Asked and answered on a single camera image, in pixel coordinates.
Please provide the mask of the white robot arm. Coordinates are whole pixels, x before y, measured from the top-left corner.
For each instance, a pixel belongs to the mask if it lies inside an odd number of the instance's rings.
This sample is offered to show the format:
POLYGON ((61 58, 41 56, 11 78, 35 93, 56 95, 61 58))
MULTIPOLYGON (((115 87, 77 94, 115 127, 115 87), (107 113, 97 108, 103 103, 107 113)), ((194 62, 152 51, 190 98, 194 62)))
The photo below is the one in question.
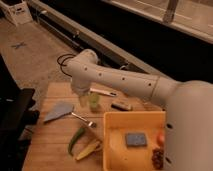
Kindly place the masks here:
POLYGON ((67 67, 72 91, 80 96, 96 82, 166 110, 165 171, 213 171, 213 83, 103 67, 91 49, 67 67))

